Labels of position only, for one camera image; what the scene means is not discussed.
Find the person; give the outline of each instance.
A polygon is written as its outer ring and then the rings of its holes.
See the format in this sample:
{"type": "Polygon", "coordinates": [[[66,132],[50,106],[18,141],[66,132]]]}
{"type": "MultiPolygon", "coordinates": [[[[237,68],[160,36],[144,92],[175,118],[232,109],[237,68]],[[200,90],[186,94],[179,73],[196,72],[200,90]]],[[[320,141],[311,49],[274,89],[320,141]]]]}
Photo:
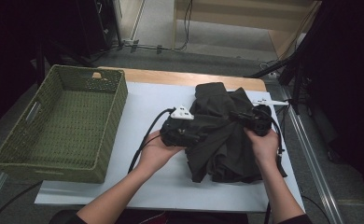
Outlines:
{"type": "MultiPolygon", "coordinates": [[[[273,223],[311,223],[292,196],[276,166],[277,133],[270,130],[267,135],[258,136],[248,129],[245,129],[245,133],[253,143],[256,163],[262,174],[272,208],[273,223]]],[[[115,186],[82,207],[67,223],[115,223],[140,187],[176,153],[184,149],[167,147],[159,137],[156,137],[159,134],[159,131],[156,131],[148,136],[147,139],[154,139],[144,147],[138,164],[130,173],[115,186]]]]}

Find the forearm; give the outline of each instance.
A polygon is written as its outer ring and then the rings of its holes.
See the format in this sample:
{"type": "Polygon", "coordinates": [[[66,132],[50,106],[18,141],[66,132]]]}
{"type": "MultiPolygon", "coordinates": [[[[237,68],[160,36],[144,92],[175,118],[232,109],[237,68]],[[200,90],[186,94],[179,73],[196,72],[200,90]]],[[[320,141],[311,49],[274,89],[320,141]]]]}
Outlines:
{"type": "Polygon", "coordinates": [[[303,215],[304,212],[291,194],[275,162],[260,163],[259,168],[272,207],[274,223],[303,215]]]}
{"type": "Polygon", "coordinates": [[[104,192],[77,212],[85,222],[115,223],[134,194],[152,176],[144,169],[134,169],[118,184],[104,192]]]}

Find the folded black garment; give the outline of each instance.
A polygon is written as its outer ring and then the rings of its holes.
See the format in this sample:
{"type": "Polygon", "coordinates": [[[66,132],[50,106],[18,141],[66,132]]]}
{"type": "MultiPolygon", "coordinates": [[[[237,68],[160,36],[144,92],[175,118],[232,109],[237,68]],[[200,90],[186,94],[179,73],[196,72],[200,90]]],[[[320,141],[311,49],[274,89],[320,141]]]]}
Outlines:
{"type": "MultiPolygon", "coordinates": [[[[195,96],[190,108],[194,120],[189,128],[208,136],[185,150],[192,181],[200,183],[207,174],[220,183],[261,180],[252,142],[244,127],[229,119],[231,111],[247,112],[253,107],[243,88],[227,92],[221,82],[207,83],[196,87],[195,96]]],[[[281,175],[287,176],[281,161],[277,162],[281,175]]]]}

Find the handheld controller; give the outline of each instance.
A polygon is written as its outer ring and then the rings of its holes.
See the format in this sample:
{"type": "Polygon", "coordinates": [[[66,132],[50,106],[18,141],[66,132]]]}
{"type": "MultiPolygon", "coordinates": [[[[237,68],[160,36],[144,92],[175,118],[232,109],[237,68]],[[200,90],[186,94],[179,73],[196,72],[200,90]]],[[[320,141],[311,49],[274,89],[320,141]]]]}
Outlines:
{"type": "Polygon", "coordinates": [[[231,119],[237,120],[244,127],[254,131],[259,136],[266,135],[272,128],[270,115],[272,110],[267,105],[257,105],[246,113],[230,112],[231,119]]]}
{"type": "Polygon", "coordinates": [[[162,142],[168,147],[193,147],[202,142],[206,134],[197,134],[189,129],[193,119],[194,116],[184,106],[178,107],[162,124],[162,142]]]}

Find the green woven basket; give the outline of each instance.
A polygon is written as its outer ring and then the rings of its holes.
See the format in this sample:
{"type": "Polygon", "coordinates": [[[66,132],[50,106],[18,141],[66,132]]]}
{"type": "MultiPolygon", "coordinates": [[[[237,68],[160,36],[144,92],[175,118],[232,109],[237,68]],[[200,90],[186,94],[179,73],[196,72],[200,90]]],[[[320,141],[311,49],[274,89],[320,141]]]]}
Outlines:
{"type": "Polygon", "coordinates": [[[127,94],[121,70],[54,65],[1,146],[0,170],[103,183],[127,94]]]}

